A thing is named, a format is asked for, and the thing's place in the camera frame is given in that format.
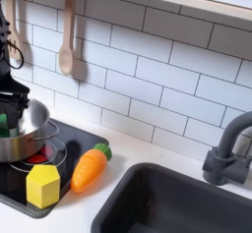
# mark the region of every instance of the gray faucet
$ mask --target gray faucet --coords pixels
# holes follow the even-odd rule
[[[204,179],[215,185],[224,185],[228,180],[244,184],[249,172],[251,158],[237,157],[232,153],[239,134],[252,127],[252,111],[241,114],[225,128],[220,144],[207,154],[203,165]]]

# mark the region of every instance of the white countertop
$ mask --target white countertop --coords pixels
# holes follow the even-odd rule
[[[69,191],[59,204],[42,219],[33,219],[15,209],[0,204],[1,232],[19,233],[90,233],[96,214],[105,203],[125,171],[139,162],[153,162],[198,180],[202,177],[202,162],[176,152],[154,146],[113,130],[50,109],[51,117],[105,137],[109,140],[113,158],[103,178],[84,194]],[[222,188],[252,200],[252,173],[243,186],[227,184]]]

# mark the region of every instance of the shelf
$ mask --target shelf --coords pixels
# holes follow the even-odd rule
[[[240,18],[252,22],[252,9],[242,8],[210,0],[160,0],[191,8],[206,10],[221,15]]]

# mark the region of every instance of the toy carrot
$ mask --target toy carrot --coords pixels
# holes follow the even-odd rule
[[[106,167],[106,162],[111,158],[111,149],[105,144],[96,144],[93,149],[84,153],[71,180],[72,191],[81,193],[86,190],[100,176]]]

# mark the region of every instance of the black sink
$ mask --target black sink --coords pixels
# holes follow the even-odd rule
[[[252,233],[252,201],[159,165],[131,167],[92,233]]]

